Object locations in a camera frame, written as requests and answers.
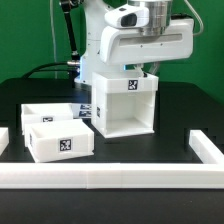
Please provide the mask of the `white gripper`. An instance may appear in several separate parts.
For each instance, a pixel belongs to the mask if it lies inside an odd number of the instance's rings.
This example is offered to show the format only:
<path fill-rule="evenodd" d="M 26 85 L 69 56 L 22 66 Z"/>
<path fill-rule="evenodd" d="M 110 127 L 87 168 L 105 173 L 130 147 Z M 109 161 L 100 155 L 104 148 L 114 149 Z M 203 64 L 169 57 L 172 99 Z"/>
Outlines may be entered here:
<path fill-rule="evenodd" d="M 108 65 L 129 65 L 189 58 L 193 52 L 193 20 L 171 20 L 159 36 L 139 29 L 107 26 L 101 36 L 100 58 Z"/>

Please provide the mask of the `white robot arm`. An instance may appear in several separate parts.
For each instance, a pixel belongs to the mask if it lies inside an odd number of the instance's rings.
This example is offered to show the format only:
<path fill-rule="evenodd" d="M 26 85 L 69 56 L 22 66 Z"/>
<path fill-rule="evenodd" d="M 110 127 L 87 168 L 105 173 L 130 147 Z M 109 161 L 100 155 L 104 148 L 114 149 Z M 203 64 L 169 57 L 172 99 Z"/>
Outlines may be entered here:
<path fill-rule="evenodd" d="M 84 0 L 86 50 L 75 81 L 91 85 L 95 72 L 119 74 L 127 65 L 190 57 L 194 20 L 171 9 L 172 0 L 126 0 L 117 8 Z"/>

